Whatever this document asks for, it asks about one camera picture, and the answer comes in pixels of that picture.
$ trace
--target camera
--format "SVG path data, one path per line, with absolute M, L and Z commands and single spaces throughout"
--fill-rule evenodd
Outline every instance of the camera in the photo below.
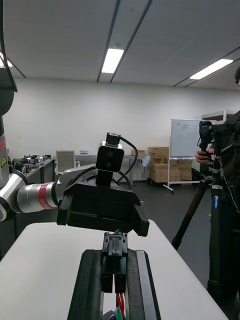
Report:
M 100 143 L 97 152 L 96 168 L 103 171 L 119 172 L 124 158 L 121 144 Z

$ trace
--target camera on tripod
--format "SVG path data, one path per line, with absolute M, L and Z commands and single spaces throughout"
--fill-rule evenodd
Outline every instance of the camera on tripod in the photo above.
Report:
M 209 144 L 213 145 L 214 154 L 211 154 L 213 168 L 209 168 L 211 175 L 201 175 L 201 181 L 187 209 L 181 226 L 172 240 L 173 247 L 177 250 L 182 242 L 182 238 L 205 194 L 207 187 L 211 188 L 211 235 L 210 235 L 210 269 L 209 280 L 207 282 L 207 291 L 218 302 L 221 300 L 220 284 L 220 214 L 222 206 L 222 193 L 228 196 L 235 214 L 240 216 L 238 202 L 238 188 L 240 185 L 240 118 L 232 124 L 212 124 L 210 121 L 201 121 L 199 123 L 200 148 L 207 152 Z M 231 137 L 230 145 L 223 148 L 223 139 Z M 233 166 L 231 177 L 225 176 L 222 157 L 229 151 L 233 151 Z

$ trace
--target stack of cardboard boxes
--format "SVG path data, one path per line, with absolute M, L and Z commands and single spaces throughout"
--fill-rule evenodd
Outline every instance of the stack of cardboard boxes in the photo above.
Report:
M 150 146 L 148 148 L 150 155 L 149 178 L 157 183 L 166 183 L 168 181 L 168 146 Z M 170 161 L 169 181 L 191 181 L 192 180 L 192 160 Z

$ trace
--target ceiling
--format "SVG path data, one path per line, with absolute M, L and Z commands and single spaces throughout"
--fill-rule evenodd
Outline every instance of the ceiling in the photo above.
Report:
M 7 0 L 6 52 L 15 77 L 236 90 L 239 12 L 239 0 Z M 118 69 L 101 73 L 115 47 Z M 222 57 L 235 62 L 189 80 Z

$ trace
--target white table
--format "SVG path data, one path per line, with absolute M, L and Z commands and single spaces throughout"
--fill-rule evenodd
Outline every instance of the white table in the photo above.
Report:
M 67 320 L 81 255 L 103 239 L 98 230 L 29 225 L 0 263 L 0 319 Z M 129 233 L 128 247 L 148 253 L 162 320 L 227 319 L 153 221 L 147 238 Z M 116 300 L 105 296 L 106 312 Z

